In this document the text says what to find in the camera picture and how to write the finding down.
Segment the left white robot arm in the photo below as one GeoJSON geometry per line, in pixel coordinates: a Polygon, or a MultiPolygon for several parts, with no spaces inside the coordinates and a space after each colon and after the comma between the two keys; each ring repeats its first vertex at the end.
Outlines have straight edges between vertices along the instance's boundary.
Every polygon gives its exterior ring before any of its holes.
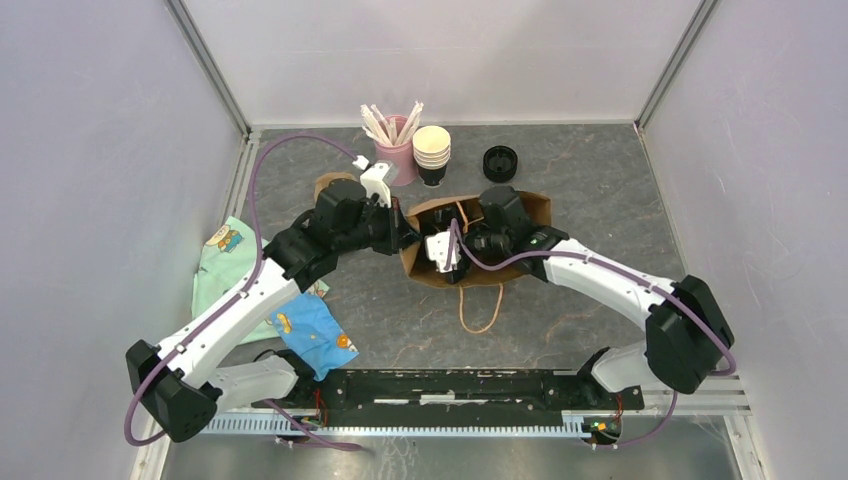
{"type": "Polygon", "coordinates": [[[158,344],[139,340],[126,351],[133,390],[124,420],[127,442],[140,447],[164,436],[184,442],[219,411],[260,400],[306,405],[313,379],[280,357],[227,369],[219,364],[274,310],[334,271],[341,255],[371,249],[391,256],[413,236],[388,182],[331,181],[312,209],[260,246],[256,265],[214,306],[158,344]],[[132,434],[139,406],[161,428],[145,441],[132,434]]]}

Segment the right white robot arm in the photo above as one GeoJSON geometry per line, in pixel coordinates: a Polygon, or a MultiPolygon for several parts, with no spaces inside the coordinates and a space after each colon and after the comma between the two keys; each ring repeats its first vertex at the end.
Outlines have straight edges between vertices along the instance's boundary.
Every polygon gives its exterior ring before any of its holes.
{"type": "Polygon", "coordinates": [[[580,400],[602,408],[631,386],[660,382],[692,394],[711,376],[736,372],[731,328],[705,281],[674,281],[598,254],[566,232],[534,221],[520,194],[498,186],[479,198],[482,224],[464,234],[453,220],[444,266],[468,260],[497,272],[515,267],[551,285],[586,295],[641,329],[632,345],[609,347],[585,365],[580,400]]]}

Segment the brown cardboard cup carriers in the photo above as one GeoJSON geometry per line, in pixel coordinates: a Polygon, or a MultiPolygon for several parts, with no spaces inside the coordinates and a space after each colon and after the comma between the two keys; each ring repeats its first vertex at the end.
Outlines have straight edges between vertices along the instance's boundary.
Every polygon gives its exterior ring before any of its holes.
{"type": "Polygon", "coordinates": [[[336,180],[351,180],[356,183],[359,182],[357,176],[348,173],[348,172],[329,172],[321,175],[315,180],[315,188],[313,199],[317,200],[320,192],[327,188],[333,181],[336,180]]]}

